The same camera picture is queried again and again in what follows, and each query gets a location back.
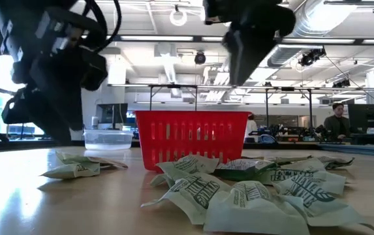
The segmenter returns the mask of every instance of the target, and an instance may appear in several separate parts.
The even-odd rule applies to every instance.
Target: security camera
[[[204,52],[197,52],[194,62],[196,65],[204,64],[206,62],[206,56],[204,55]]]

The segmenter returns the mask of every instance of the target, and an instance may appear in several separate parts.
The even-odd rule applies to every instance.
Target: ceiling
[[[109,33],[115,26],[116,11],[112,1],[98,1],[108,23]],[[175,26],[170,21],[170,13],[173,10],[171,2],[185,9],[187,22],[183,26]],[[190,1],[164,1],[166,4],[156,1],[120,1],[123,21],[120,35],[209,35],[223,36],[227,27],[223,24],[211,26],[204,25],[200,18],[201,0]],[[297,8],[302,0],[289,0],[291,9]],[[82,12],[84,2],[79,1],[73,8],[75,12]],[[331,30],[325,37],[364,37],[374,38],[374,7],[358,7],[346,20]],[[110,47],[118,47],[124,55],[129,69],[127,78],[131,83],[141,81],[142,78],[157,78],[164,74],[165,70],[161,61],[155,58],[156,42],[114,42]],[[202,76],[205,67],[214,64],[221,65],[226,56],[226,50],[218,43],[173,43],[178,55],[182,55],[174,63],[176,74],[197,74]],[[193,59],[195,52],[204,51],[207,61],[205,65],[195,65]],[[333,82],[331,78],[348,72],[353,80],[360,85],[365,82],[366,71],[374,68],[374,46],[325,46],[329,59],[322,58],[313,66],[301,71],[297,65],[297,59],[292,60],[274,75],[275,80],[269,78],[274,86],[298,86],[304,80],[306,86],[321,86],[326,80]]]

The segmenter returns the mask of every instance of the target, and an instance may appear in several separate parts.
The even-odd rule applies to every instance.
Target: red plastic basket
[[[147,170],[197,154],[227,163],[242,156],[249,112],[136,111]]]

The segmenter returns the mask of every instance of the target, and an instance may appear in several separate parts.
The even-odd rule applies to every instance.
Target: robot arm
[[[277,30],[282,37],[292,31],[294,14],[276,1],[204,0],[206,24],[232,22],[223,40],[231,57],[232,85],[242,85],[258,67],[275,46]],[[117,27],[109,39],[95,1],[86,0],[82,15],[69,10],[75,2],[0,0],[1,53],[14,58],[13,82],[25,84],[5,106],[3,120],[33,122],[62,143],[70,142],[69,129],[84,128],[81,88],[95,91],[108,76],[106,60],[98,53],[121,25],[118,0]],[[97,21],[86,17],[90,10]]]

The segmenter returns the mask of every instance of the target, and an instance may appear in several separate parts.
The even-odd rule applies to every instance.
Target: computer monitor
[[[374,128],[374,104],[348,104],[351,130],[366,133]]]
[[[98,104],[97,116],[99,123],[126,123],[127,104]]]

